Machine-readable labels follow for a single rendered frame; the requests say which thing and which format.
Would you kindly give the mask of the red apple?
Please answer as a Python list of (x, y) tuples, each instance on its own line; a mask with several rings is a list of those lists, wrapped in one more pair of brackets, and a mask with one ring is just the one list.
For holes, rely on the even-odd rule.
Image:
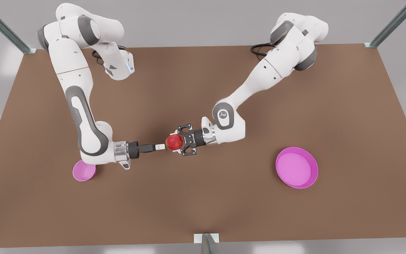
[(180, 150), (183, 146), (183, 138), (179, 134), (169, 135), (165, 141), (166, 148), (171, 151)]

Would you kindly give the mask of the small pink bowl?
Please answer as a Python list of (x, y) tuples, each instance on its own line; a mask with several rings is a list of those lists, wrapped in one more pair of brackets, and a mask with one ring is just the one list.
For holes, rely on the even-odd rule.
[(72, 174), (77, 181), (91, 180), (96, 174), (96, 165), (90, 165), (80, 160), (74, 165)]

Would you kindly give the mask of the pink plate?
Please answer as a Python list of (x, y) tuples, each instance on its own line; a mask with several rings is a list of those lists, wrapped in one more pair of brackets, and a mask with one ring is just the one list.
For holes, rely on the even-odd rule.
[(312, 186), (319, 175), (314, 156), (300, 147), (288, 147), (277, 156), (276, 172), (282, 182), (296, 189)]

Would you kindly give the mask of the silver frame post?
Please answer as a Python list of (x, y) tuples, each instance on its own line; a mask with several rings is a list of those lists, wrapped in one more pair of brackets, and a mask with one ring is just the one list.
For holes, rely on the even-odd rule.
[(30, 48), (9, 26), (0, 19), (0, 32), (23, 54), (35, 54), (37, 50)]
[(378, 48), (392, 32), (406, 19), (406, 5), (394, 16), (394, 18), (370, 41), (365, 42), (365, 48)]
[(221, 254), (219, 233), (194, 234), (193, 239), (195, 244), (201, 244), (201, 254)]

